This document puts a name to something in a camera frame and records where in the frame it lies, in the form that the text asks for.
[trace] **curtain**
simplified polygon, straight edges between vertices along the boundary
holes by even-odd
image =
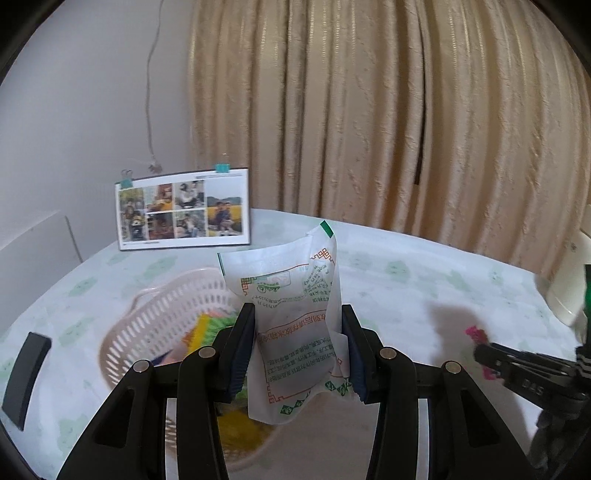
[[[529,0],[198,2],[191,41],[196,166],[249,167],[253,206],[557,268],[589,77]]]

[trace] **blue binder clip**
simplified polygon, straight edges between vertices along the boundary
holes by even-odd
[[[134,182],[131,179],[133,172],[131,170],[121,170],[121,176],[123,177],[119,182],[121,189],[130,189],[134,186]]]
[[[216,173],[230,173],[230,164],[229,163],[217,163],[216,164]]]

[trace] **string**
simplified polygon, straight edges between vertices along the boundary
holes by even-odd
[[[162,6],[164,5],[164,0],[160,0],[160,6],[158,7],[158,27],[156,28],[156,35],[154,37],[154,42],[152,43],[152,47],[150,48],[150,53],[148,53],[148,62],[146,65],[146,102],[145,102],[145,110],[146,110],[146,124],[148,127],[148,149],[150,151],[150,155],[152,155],[152,163],[150,164],[150,172],[154,174],[162,173],[162,165],[156,160],[156,155],[154,155],[154,145],[152,143],[152,120],[150,118],[150,99],[151,99],[151,89],[150,89],[150,63],[152,62],[152,56],[154,55],[154,50],[156,50],[156,44],[158,43],[158,39],[160,37],[160,25],[162,22]]]

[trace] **tablecloth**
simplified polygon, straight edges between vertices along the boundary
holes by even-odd
[[[306,216],[253,210],[249,247],[120,252],[112,244],[49,289],[0,338],[0,397],[27,333],[53,340],[33,390],[25,430],[19,432],[0,413],[33,470],[47,479],[56,478],[109,394],[99,370],[100,343],[139,290],[164,284],[186,270],[218,267],[220,251],[290,242],[319,223]],[[384,345],[414,361],[431,365],[459,361],[527,449],[539,409],[500,381],[485,379],[472,358],[473,342],[465,331],[476,326],[491,341],[574,359],[574,333],[552,315],[535,275],[423,239],[329,223],[337,238],[342,300],[352,304],[361,324],[375,330]],[[424,403],[420,413],[417,478],[426,478]],[[376,417],[376,406],[321,395],[281,430],[253,465],[231,478],[365,478]],[[329,427],[335,424],[340,427]],[[173,478],[174,462],[168,464]]]

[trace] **plastic basket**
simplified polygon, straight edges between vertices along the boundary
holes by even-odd
[[[148,294],[153,297],[138,306]],[[215,268],[191,270],[166,285],[140,291],[102,342],[99,365],[104,379],[113,389],[137,360],[153,360],[173,350],[202,313],[216,311],[231,316],[241,307],[242,301],[226,288],[222,274]],[[237,470],[251,463],[273,436],[254,452],[224,447],[227,468]],[[176,453],[174,416],[166,418],[165,443]]]

